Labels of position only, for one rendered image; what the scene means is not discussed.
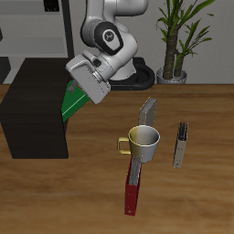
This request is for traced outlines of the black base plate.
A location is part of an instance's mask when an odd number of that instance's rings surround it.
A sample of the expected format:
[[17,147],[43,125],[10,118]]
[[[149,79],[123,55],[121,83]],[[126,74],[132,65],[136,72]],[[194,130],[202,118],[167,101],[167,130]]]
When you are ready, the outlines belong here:
[[135,72],[125,80],[109,80],[112,90],[147,90],[154,85],[154,72],[141,57],[133,58]]

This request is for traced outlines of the dark brown desk caddy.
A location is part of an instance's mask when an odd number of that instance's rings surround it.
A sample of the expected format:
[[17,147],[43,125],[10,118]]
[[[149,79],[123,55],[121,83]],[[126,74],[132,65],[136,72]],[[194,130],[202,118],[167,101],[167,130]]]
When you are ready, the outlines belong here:
[[0,124],[14,159],[66,159],[61,106],[66,58],[27,58],[0,103]]

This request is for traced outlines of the yellow and white mug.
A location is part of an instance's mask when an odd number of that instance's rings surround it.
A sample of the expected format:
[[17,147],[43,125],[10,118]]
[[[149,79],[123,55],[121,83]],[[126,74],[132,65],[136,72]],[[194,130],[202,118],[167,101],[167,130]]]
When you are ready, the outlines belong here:
[[[127,137],[118,138],[117,150],[120,154],[132,154],[136,157],[142,157],[142,162],[148,163],[154,158],[159,141],[160,134],[155,128],[148,125],[138,125],[128,132]],[[121,142],[127,142],[130,149],[123,150]]]

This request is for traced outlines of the wide grey book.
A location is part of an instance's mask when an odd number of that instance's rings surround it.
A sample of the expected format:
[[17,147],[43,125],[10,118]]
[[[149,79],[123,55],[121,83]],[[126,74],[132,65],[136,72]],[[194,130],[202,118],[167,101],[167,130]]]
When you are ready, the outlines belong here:
[[142,108],[139,110],[139,125],[154,125],[154,117],[156,110],[156,99],[149,97],[144,103]]

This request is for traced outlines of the green book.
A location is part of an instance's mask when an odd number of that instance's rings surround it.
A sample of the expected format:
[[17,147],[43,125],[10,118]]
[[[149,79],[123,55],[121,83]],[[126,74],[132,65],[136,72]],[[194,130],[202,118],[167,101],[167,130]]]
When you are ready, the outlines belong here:
[[76,86],[73,92],[69,91],[72,81],[67,85],[64,100],[61,106],[62,120],[65,122],[71,115],[80,109],[88,100],[88,96]]

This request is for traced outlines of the black items on shelf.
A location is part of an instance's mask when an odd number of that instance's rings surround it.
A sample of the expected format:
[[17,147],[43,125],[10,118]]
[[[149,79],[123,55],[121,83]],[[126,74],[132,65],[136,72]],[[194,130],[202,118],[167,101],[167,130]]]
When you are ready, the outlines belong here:
[[46,12],[59,11],[59,0],[43,0],[43,4]]

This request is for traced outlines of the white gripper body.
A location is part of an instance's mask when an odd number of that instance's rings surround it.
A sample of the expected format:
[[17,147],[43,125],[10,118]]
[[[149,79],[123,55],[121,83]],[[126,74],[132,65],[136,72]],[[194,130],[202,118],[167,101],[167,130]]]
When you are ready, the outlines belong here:
[[103,81],[93,65],[83,56],[72,59],[66,65],[66,70],[94,104],[100,103],[111,90],[109,82]]

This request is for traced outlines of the pot plant in white pot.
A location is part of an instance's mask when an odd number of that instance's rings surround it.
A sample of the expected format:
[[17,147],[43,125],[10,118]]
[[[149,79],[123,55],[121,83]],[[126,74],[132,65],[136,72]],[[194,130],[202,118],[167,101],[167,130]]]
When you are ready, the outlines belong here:
[[193,49],[211,40],[211,37],[206,37],[209,26],[204,27],[195,35],[200,19],[190,26],[186,22],[214,2],[215,0],[204,0],[198,4],[195,0],[188,9],[184,9],[184,0],[166,0],[167,12],[165,13],[160,8],[164,16],[157,20],[157,24],[162,22],[165,26],[165,29],[161,28],[161,32],[164,36],[162,40],[166,43],[166,50],[164,66],[156,72],[157,84],[186,83],[187,73],[182,70],[185,57],[196,55]]

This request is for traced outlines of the red book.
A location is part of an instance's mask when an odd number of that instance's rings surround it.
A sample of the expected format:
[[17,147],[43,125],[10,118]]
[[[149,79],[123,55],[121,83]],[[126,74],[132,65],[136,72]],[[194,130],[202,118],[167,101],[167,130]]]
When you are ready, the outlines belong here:
[[129,216],[134,216],[137,208],[141,175],[137,176],[137,184],[131,185],[130,184],[130,174],[132,172],[131,167],[132,164],[129,164],[128,173],[125,181],[124,214]]

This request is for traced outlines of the narrow grey book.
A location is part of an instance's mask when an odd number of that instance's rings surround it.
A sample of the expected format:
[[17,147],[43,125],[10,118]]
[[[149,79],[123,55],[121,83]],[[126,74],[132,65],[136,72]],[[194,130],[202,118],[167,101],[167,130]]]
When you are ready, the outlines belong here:
[[187,140],[187,122],[180,122],[177,131],[177,137],[175,142],[175,153],[173,167],[180,168],[182,166],[184,152],[186,149],[186,140]]

